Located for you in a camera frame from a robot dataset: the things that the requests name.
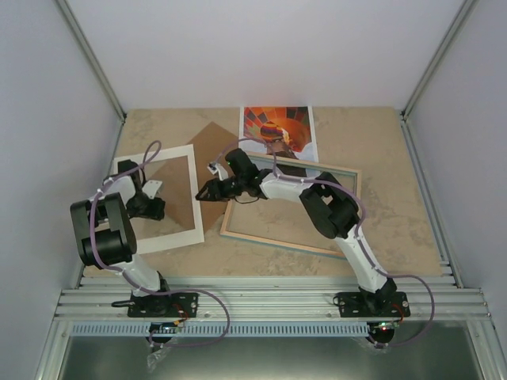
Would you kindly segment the white mat board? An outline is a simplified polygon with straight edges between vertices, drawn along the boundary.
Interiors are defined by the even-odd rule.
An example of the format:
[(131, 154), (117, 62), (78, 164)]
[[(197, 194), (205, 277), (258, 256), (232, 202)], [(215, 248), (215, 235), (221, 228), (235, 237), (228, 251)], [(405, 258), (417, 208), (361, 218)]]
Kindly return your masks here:
[(197, 188), (196, 163), (192, 145), (178, 146), (160, 150), (152, 161), (146, 164), (141, 177), (150, 180), (147, 175), (147, 167), (155, 162), (163, 162), (173, 158), (186, 158), (190, 176), (190, 195), (193, 198), (193, 219), (195, 228), (192, 230), (168, 233), (163, 230), (166, 224), (161, 226), (161, 221), (145, 218), (133, 218), (132, 226), (137, 238), (137, 253), (148, 254), (177, 249), (189, 245), (195, 245), (204, 241), (204, 228), (201, 216), (200, 203), (195, 199), (199, 189)]

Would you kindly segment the hot air balloon photo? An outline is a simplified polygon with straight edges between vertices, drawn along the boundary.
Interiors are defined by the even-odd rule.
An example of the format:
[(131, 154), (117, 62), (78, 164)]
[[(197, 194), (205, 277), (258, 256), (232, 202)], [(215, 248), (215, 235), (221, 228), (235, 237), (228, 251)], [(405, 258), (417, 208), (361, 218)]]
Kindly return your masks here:
[(238, 131), (249, 152), (319, 161), (311, 106), (243, 107)]

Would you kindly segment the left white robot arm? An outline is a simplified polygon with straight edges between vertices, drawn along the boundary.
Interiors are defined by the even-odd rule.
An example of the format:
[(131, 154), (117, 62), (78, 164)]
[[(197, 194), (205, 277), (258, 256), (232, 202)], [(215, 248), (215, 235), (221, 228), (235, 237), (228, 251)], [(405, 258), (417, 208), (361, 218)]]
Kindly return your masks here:
[(164, 219), (166, 202), (158, 197), (162, 182), (147, 180), (132, 160), (119, 161), (117, 169), (117, 175), (104, 180), (98, 199), (91, 197), (70, 207), (78, 255), (86, 267), (126, 275), (132, 282), (132, 295), (147, 297), (147, 308), (164, 316), (173, 309), (173, 296), (160, 273), (137, 253), (131, 223), (135, 218)]

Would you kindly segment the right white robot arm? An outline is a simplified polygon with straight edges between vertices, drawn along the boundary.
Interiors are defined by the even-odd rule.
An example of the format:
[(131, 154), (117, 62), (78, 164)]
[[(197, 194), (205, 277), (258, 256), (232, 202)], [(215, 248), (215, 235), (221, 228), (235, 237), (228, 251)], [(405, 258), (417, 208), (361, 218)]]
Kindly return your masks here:
[(396, 284), (365, 240), (364, 209), (352, 192), (328, 172), (317, 177), (294, 177), (275, 167), (259, 169), (241, 149), (230, 151), (226, 162), (233, 175), (229, 176), (217, 161), (210, 163), (208, 170), (214, 178), (199, 190), (196, 200), (222, 202), (246, 193), (260, 200), (287, 200), (301, 205), (315, 229), (335, 241), (345, 254), (366, 311), (381, 316), (392, 307)]

